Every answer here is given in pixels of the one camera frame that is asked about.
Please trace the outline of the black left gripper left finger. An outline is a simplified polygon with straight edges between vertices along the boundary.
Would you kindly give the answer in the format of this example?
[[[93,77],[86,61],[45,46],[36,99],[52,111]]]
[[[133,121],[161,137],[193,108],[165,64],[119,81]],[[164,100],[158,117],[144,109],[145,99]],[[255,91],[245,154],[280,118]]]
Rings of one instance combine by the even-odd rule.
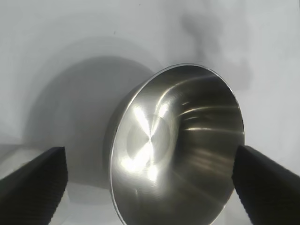
[[[0,181],[2,225],[48,225],[68,182],[65,148],[53,147]]]

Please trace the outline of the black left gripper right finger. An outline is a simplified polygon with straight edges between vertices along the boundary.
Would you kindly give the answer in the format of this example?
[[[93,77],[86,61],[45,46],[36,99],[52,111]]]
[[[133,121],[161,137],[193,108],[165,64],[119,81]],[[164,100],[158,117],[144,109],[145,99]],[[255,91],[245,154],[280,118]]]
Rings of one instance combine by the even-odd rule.
[[[254,225],[300,223],[300,178],[264,154],[240,145],[232,181]]]

